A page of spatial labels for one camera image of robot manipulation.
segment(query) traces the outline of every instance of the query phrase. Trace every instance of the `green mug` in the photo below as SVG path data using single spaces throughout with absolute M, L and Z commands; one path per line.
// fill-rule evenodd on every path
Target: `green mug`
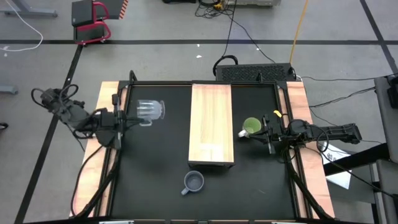
M 261 122 L 257 118 L 248 118 L 244 120 L 242 125 L 242 131 L 238 133 L 238 136 L 240 138 L 250 138 L 249 135 L 260 131 L 261 126 Z

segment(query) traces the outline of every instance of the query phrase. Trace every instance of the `white cable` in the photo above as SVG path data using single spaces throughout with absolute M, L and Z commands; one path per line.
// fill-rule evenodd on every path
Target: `white cable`
M 18 12 L 14 9 L 14 7 L 7 0 L 5 0 L 5 1 L 11 7 L 11 9 L 14 10 L 14 12 L 17 14 L 17 16 L 24 22 L 24 24 L 26 24 L 27 26 L 32 28 L 32 30 L 36 31 L 36 33 L 38 33 L 41 36 L 41 39 L 40 39 L 40 42 L 35 47 L 29 47 L 26 49 L 17 49 L 17 50 L 9 50 L 7 48 L 0 48 L 0 50 L 5 50 L 7 52 L 21 52 L 24 50 L 33 50 L 33 49 L 36 49 L 37 47 L 39 47 L 40 44 L 43 42 L 43 35 L 39 31 L 37 31 L 35 28 L 33 28 L 31 25 L 29 25 L 27 22 L 25 22 L 25 20 L 18 14 Z

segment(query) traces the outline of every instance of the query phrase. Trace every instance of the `gray floor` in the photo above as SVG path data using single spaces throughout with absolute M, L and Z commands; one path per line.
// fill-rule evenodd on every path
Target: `gray floor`
M 70 40 L 69 0 L 28 1 L 35 7 L 54 8 L 59 17 L 27 18 L 46 40 Z M 254 39 L 291 40 L 304 0 L 282 0 L 273 9 L 236 10 L 235 19 Z M 397 40 L 395 0 L 367 0 L 386 40 Z M 121 21 L 109 21 L 114 40 L 226 39 L 230 20 L 226 16 L 202 19 L 193 15 L 196 5 L 165 5 L 160 0 L 130 1 Z M 1 40 L 38 39 L 17 17 L 0 15 Z M 233 26 L 232 39 L 247 39 Z M 313 0 L 300 32 L 301 40 L 377 40 L 359 0 Z M 19 49 L 26 45 L 10 45 Z M 80 87 L 76 99 L 95 107 L 102 81 L 125 80 L 133 69 L 139 80 L 213 80 L 211 68 L 225 45 L 91 45 L 84 48 L 73 83 Z M 291 45 L 260 45 L 276 62 L 288 62 Z M 398 57 L 398 46 L 388 46 Z M 0 121 L 10 124 L 0 134 L 0 217 L 12 223 L 42 147 L 51 116 L 30 99 L 35 87 L 62 87 L 75 45 L 42 45 L 35 50 L 0 54 L 0 83 L 17 85 L 16 96 L 0 95 Z M 253 45 L 233 44 L 228 53 L 240 63 L 269 63 Z M 314 78 L 367 78 L 391 73 L 379 45 L 298 45 L 293 66 L 297 74 Z M 364 88 L 373 82 L 322 83 L 304 80 L 310 105 L 322 103 Z M 373 91 L 314 109 L 332 123 L 356 123 L 364 139 L 384 141 L 376 95 Z M 327 125 L 317 118 L 315 124 Z M 333 142 L 350 151 L 373 146 Z M 68 129 L 58 124 L 25 222 L 66 218 L 73 184 L 83 153 Z M 333 198 L 336 216 L 342 220 L 372 223 L 370 205 Z

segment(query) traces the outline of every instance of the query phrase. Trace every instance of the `red handle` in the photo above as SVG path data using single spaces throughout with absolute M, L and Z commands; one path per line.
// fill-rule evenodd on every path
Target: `red handle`
M 105 28 L 106 31 L 107 31 L 106 36 L 104 36 L 104 37 L 99 37 L 99 38 L 95 38 L 95 39 L 91 39 L 91 40 L 84 40 L 84 41 L 81 41 L 81 42 L 77 42 L 77 44 L 89 44 L 89 43 L 98 42 L 98 41 L 101 41 L 101 40 L 106 40 L 106 39 L 108 39 L 108 38 L 111 37 L 111 35 L 112 35 L 112 34 L 111 34 L 111 30 L 110 30 L 109 27 L 108 27 L 104 22 L 102 22 L 102 21 L 96 21 L 96 22 L 93 23 L 93 24 L 89 24 L 89 25 L 77 27 L 77 30 L 78 30 L 78 31 L 90 30 L 90 29 L 95 29 L 95 28 L 97 28 L 98 26 L 104 26 L 104 28 Z
M 106 16 L 104 18 L 102 18 L 102 20 L 109 19 L 108 8 L 106 8 L 105 4 L 102 2 L 93 2 L 93 19 L 94 19 L 94 21 L 97 21 L 97 13 L 95 10 L 95 6 L 101 6 L 104 9 Z

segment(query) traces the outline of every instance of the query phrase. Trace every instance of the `light wood plank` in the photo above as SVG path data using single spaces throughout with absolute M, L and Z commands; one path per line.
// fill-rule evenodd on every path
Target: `light wood plank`
M 118 92 L 118 85 L 119 82 L 103 82 L 101 84 L 101 89 L 98 95 L 98 101 L 96 105 L 96 109 L 100 108 L 107 108 L 108 111 L 113 111 L 112 105 L 112 94 Z M 124 108 L 124 103 L 126 101 L 126 93 L 127 91 L 124 90 L 121 96 L 121 108 Z M 84 155 L 83 162 L 94 153 L 94 151 L 100 147 L 96 138 L 87 140 L 86 152 Z M 76 191 L 73 208 L 75 213 L 79 213 L 83 210 L 86 204 L 90 201 L 93 194 L 98 189 L 102 167 L 104 165 L 104 158 L 105 158 L 105 148 L 102 148 L 95 156 L 93 156 L 83 168 L 80 176 L 80 181 L 78 183 L 78 188 Z M 109 162 L 109 169 L 111 168 L 113 163 L 113 159 Z M 106 205 L 108 202 L 109 197 L 109 186 L 105 190 L 102 198 L 102 205 L 100 210 L 100 215 L 105 215 Z
M 280 100 L 280 107 L 282 108 L 282 114 L 287 114 L 287 107 L 286 107 L 286 101 L 285 101 L 285 93 L 283 89 L 279 88 L 279 100 Z M 285 128 L 289 125 L 289 117 L 288 116 L 283 116 L 284 119 L 284 124 Z M 294 151 L 290 150 L 290 156 L 294 156 Z M 297 161 L 294 159 L 292 160 L 292 164 L 294 169 L 297 171 Z M 304 203 L 304 196 L 297 184 L 294 184 L 296 188 L 296 195 L 297 195 L 297 203 L 298 203 L 298 210 L 300 212 L 300 217 L 306 218 L 306 208 L 305 208 L 305 203 Z
M 234 162 L 230 85 L 193 85 L 189 162 Z
M 290 105 L 292 106 L 293 119 L 302 119 L 312 124 L 312 117 L 308 106 L 307 95 L 305 94 L 304 84 L 302 82 L 288 82 L 287 90 Z M 308 143 L 307 147 L 310 149 L 317 148 L 315 142 Z M 331 204 L 328 184 L 326 182 L 320 155 L 309 149 L 301 149 L 300 154 L 308 190 L 324 211 L 334 217 L 335 213 L 333 211 L 333 205 Z M 318 218 L 314 211 L 312 213 L 314 218 Z

